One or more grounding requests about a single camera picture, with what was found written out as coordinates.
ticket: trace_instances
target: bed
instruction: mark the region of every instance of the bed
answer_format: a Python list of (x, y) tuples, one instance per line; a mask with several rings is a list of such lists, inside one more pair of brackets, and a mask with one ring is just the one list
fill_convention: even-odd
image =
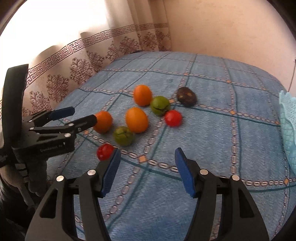
[[(183, 116), (168, 127), (149, 107), (148, 130), (132, 145), (119, 147), (112, 131), (125, 125), (127, 109), (136, 106), (133, 89), (150, 87)], [(176, 99), (179, 87), (190, 88), (198, 103), (186, 108)], [(255, 200), (269, 237), (288, 219), (296, 204), (296, 176), (288, 165), (279, 124), (280, 82), (269, 73), (241, 62), (179, 52), (138, 52), (118, 58), (69, 94), (57, 107), (75, 107), (75, 114), (50, 125), (109, 111), (113, 127), (101, 135), (89, 129), (77, 136), (75, 151), (48, 160), (48, 180), (74, 178), (98, 164), (103, 143), (121, 149), (121, 163), (110, 193), (100, 199), (110, 237), (116, 240), (183, 240), (196, 199), (185, 192), (174, 162), (174, 150), (215, 175), (239, 175)], [(212, 236), (217, 236), (221, 197), (217, 197)], [(75, 221), (84, 237), (79, 197)]]

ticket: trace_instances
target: red tomato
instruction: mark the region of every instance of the red tomato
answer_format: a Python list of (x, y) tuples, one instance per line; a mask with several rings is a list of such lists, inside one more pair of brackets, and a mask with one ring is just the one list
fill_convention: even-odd
[(182, 123), (182, 115), (176, 110), (170, 110), (165, 113), (165, 122), (168, 126), (179, 126)]
[(100, 161), (105, 161), (109, 159), (113, 150), (114, 150), (114, 147), (106, 143), (98, 147), (98, 150), (96, 151), (96, 155)]

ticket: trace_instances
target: blue bedspread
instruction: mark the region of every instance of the blue bedspread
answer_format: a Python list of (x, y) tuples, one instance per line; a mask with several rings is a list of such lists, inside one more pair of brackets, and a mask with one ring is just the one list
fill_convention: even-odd
[[(269, 73), (229, 59), (177, 52), (141, 52), (117, 59), (59, 104), (58, 108), (74, 106), (73, 116), (51, 124), (107, 110), (113, 117), (112, 130), (100, 135), (90, 129), (78, 135), (74, 152), (49, 159), (49, 179), (60, 174), (78, 177), (96, 167), (97, 147), (104, 142), (116, 145), (112, 131), (125, 125), (125, 112), (136, 106), (132, 91), (139, 84), (148, 85), (154, 96), (170, 99), (184, 122), (170, 128), (149, 107), (143, 108), (148, 130), (121, 150), (111, 192), (99, 200), (111, 239), (184, 239), (196, 199), (185, 192), (175, 166), (177, 147), (215, 175), (239, 175), (272, 238), (296, 204), (296, 178), (283, 151), (278, 118), (278, 94), (284, 87)], [(196, 93), (198, 105), (185, 108), (176, 102), (181, 86)], [(218, 232), (218, 204), (212, 238)], [(75, 208), (83, 237), (77, 196)]]

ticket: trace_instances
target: beige wall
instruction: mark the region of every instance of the beige wall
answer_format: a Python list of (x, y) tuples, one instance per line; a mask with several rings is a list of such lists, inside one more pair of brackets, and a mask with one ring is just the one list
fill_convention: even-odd
[[(262, 68), (289, 88), (296, 41), (267, 0), (163, 0), (173, 51)], [(291, 91), (296, 96), (296, 76)]]

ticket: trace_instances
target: bolt head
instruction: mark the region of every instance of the bolt head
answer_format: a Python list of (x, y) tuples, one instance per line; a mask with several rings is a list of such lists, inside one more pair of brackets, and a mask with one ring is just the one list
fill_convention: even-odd
[(238, 181), (238, 180), (239, 180), (239, 176), (238, 176), (238, 175), (233, 175), (233, 176), (232, 176), (232, 179), (233, 179), (234, 181)]
[(95, 175), (95, 174), (96, 174), (96, 170), (91, 169), (91, 170), (89, 170), (89, 171), (87, 172), (87, 174), (88, 174), (89, 176)]
[(200, 169), (200, 174), (201, 175), (208, 175), (209, 171), (207, 169)]
[(63, 180), (64, 180), (64, 176), (58, 176), (58, 177), (57, 177), (57, 181), (58, 181), (58, 182), (61, 182), (61, 181), (63, 181)]

